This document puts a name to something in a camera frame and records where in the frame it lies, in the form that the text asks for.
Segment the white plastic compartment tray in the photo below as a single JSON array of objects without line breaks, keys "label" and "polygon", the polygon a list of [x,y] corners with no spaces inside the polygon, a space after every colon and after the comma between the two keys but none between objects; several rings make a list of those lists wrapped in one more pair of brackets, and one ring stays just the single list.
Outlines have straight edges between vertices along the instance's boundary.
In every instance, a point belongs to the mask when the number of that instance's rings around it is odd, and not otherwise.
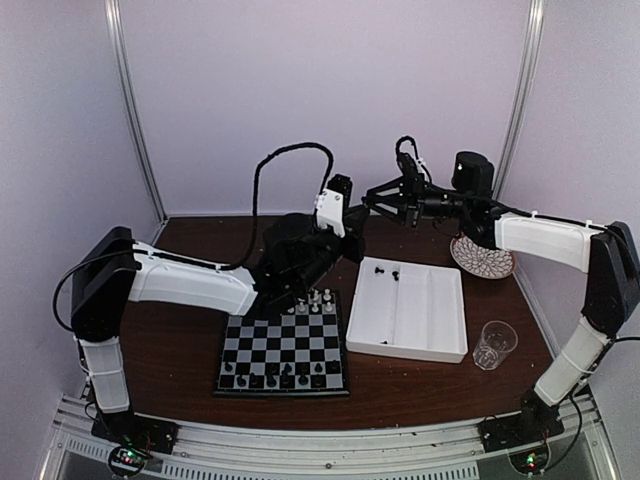
[{"label": "white plastic compartment tray", "polygon": [[[375,267],[384,274],[374,274]],[[398,270],[395,281],[391,272]],[[380,342],[387,340],[388,345]],[[461,273],[455,268],[366,257],[346,333],[354,353],[459,364],[468,353]]]}]

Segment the black white chess board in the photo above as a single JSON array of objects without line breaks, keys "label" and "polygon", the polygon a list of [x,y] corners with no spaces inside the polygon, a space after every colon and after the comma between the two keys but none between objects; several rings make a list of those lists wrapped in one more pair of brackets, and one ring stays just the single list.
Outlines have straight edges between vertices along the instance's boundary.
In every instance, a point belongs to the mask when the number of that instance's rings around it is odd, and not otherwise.
[{"label": "black white chess board", "polygon": [[[286,312],[278,318],[257,320],[247,317],[230,316],[222,342],[219,370],[215,376],[213,394],[217,397],[331,397],[347,396],[349,391],[348,366],[344,346],[341,301],[337,293],[337,311],[329,315],[289,315]],[[327,372],[327,363],[336,360],[340,364],[337,373]],[[234,365],[233,372],[224,371],[224,362]],[[266,385],[268,363],[279,364],[279,374],[271,375],[277,380],[274,388]],[[280,386],[284,365],[289,363],[293,370],[291,388]],[[315,373],[316,363],[323,366],[322,373]],[[260,388],[249,386],[249,375],[262,377]],[[298,384],[300,374],[307,374],[309,383]],[[247,384],[240,388],[236,377],[242,375]],[[323,388],[312,386],[313,376],[323,376]]]}]

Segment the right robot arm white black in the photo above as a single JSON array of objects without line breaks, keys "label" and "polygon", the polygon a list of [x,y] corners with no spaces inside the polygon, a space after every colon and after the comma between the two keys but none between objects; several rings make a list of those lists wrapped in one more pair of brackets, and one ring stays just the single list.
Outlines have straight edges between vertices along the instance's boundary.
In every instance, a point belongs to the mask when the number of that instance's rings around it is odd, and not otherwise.
[{"label": "right robot arm white black", "polygon": [[366,191],[363,202],[371,210],[407,226],[422,218],[454,219],[475,245],[573,271],[584,288],[573,333],[513,419],[517,438],[533,441],[550,426],[549,410],[593,373],[639,306],[633,234],[620,221],[601,225],[505,205],[493,196],[493,164],[476,152],[457,153],[448,188],[436,185],[411,154],[398,152],[396,163],[399,177]]}]

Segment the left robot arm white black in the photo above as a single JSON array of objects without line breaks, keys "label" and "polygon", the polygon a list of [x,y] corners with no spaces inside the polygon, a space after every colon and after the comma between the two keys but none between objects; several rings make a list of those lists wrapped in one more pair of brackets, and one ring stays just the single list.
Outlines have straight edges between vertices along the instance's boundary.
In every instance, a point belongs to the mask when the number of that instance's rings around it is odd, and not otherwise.
[{"label": "left robot arm white black", "polygon": [[339,223],[319,215],[286,214],[263,233],[254,266],[220,264],[167,252],[133,239],[129,228],[109,231],[72,267],[72,332],[86,361],[106,429],[123,444],[137,442],[144,424],[131,412],[120,324],[130,302],[207,308],[253,319],[276,317],[306,297],[342,259],[364,257],[369,211],[349,207]]}]

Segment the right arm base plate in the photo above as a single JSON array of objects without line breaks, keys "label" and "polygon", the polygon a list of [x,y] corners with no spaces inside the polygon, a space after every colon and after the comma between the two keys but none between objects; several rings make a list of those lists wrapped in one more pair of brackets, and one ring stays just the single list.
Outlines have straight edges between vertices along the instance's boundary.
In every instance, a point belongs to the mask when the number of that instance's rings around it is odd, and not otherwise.
[{"label": "right arm base plate", "polygon": [[511,450],[532,443],[543,442],[565,431],[561,420],[542,426],[526,426],[522,415],[487,417],[478,424],[480,439],[486,453]]}]

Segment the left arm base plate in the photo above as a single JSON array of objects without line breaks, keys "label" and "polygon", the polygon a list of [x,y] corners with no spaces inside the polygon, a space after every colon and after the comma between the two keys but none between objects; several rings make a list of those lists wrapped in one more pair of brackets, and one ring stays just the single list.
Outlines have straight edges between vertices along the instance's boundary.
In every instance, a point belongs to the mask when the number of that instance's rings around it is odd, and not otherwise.
[{"label": "left arm base plate", "polygon": [[94,437],[134,447],[143,453],[171,454],[179,426],[170,421],[135,415],[124,422],[96,420],[91,428]]}]

